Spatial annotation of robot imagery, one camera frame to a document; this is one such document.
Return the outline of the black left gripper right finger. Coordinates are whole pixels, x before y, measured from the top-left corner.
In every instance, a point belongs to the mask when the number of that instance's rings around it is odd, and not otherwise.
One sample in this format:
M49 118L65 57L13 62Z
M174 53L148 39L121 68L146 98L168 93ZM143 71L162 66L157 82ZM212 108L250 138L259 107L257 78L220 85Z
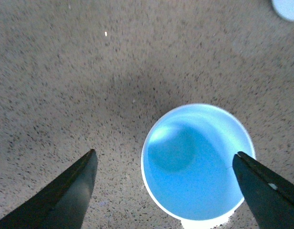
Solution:
M294 229L294 184L242 151L233 170L259 228Z

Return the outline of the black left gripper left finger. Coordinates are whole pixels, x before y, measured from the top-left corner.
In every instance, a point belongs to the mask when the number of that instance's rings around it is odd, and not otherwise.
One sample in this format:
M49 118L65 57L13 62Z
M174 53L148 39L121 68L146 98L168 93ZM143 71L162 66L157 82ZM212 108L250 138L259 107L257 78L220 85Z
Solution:
M94 190L98 159L89 150L35 196L0 219L0 229L79 229Z

